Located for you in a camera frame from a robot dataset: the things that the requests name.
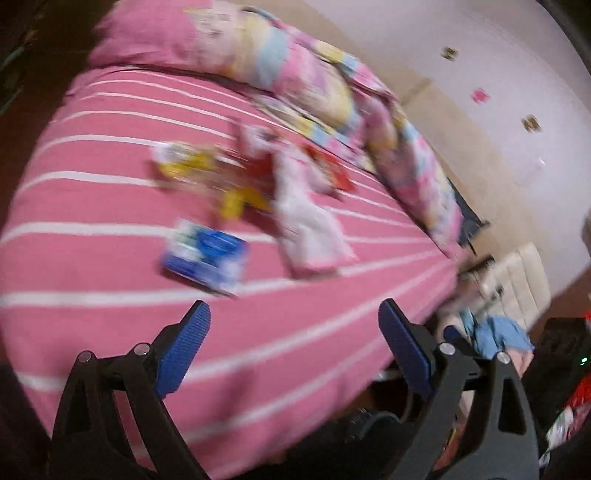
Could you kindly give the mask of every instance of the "white wall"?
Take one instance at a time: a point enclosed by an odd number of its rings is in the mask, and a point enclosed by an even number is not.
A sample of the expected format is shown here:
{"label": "white wall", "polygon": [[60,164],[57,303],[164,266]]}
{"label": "white wall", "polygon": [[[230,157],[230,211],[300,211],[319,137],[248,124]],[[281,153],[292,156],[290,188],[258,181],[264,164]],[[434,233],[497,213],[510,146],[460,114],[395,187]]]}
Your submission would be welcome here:
{"label": "white wall", "polygon": [[[553,292],[586,268],[581,230],[591,207],[591,77],[542,6],[535,0],[305,1],[362,50],[433,79],[484,129],[548,238]],[[444,46],[459,51],[455,62],[441,58]],[[484,105],[470,97],[477,87],[491,96]],[[543,132],[523,128],[528,114]]]}

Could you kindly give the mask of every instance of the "blue box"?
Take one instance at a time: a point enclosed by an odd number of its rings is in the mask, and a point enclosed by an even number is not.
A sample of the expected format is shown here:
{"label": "blue box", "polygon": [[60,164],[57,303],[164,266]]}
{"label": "blue box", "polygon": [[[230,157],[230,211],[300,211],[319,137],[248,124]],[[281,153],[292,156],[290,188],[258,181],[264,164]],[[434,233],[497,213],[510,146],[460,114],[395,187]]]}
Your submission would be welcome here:
{"label": "blue box", "polygon": [[244,240],[180,219],[163,257],[163,266],[212,290],[234,294],[247,253]]}

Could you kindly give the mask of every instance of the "floor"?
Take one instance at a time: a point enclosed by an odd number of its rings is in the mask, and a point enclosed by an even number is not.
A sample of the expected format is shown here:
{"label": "floor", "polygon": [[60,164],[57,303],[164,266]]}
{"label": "floor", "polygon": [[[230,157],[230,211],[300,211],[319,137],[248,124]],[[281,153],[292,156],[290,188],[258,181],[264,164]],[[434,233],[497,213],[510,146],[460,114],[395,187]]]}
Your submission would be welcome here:
{"label": "floor", "polygon": [[[22,93],[0,116],[0,225],[4,226],[13,192],[37,137],[60,106],[72,79],[86,65],[96,39],[92,27],[115,0],[48,0],[25,59]],[[0,338],[0,362],[5,352]]]}

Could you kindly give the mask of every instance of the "pink striped bedsheet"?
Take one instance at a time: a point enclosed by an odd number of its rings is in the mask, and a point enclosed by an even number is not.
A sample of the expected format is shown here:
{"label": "pink striped bedsheet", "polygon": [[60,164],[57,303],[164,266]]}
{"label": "pink striped bedsheet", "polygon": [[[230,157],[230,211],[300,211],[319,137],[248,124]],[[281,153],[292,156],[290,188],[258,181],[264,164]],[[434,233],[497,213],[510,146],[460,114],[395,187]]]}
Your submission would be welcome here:
{"label": "pink striped bedsheet", "polygon": [[322,202],[356,264],[294,280],[272,232],[239,221],[229,230],[251,250],[237,299],[163,275],[176,219],[199,220],[205,209],[155,177],[149,147],[230,144],[233,119],[304,141],[215,83],[133,69],[80,77],[39,139],[0,238],[0,312],[9,360],[49,431],[78,352],[122,354],[203,299],[210,333],[165,403],[211,476],[236,474],[344,407],[390,360],[376,318],[383,299],[420,323],[453,289],[452,262],[350,165],[356,190]]}

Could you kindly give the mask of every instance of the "metal bolt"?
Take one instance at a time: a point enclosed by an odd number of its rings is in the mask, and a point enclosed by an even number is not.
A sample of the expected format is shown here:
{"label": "metal bolt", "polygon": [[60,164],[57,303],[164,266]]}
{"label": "metal bolt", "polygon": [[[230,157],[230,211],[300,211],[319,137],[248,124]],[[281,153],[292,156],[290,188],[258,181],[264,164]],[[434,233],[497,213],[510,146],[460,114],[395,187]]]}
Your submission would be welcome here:
{"label": "metal bolt", "polygon": [[134,346],[134,353],[136,355],[142,356],[148,353],[149,351],[150,346],[147,343],[138,343],[136,346]]}
{"label": "metal bolt", "polygon": [[88,350],[84,350],[83,352],[80,352],[78,354],[78,361],[83,364],[85,364],[91,358],[92,358],[92,352],[90,352]]}
{"label": "metal bolt", "polygon": [[502,364],[508,365],[511,363],[511,357],[507,352],[499,352],[496,354],[496,359]]}
{"label": "metal bolt", "polygon": [[439,351],[443,353],[443,355],[453,355],[456,353],[456,347],[451,343],[444,342],[439,345]]}

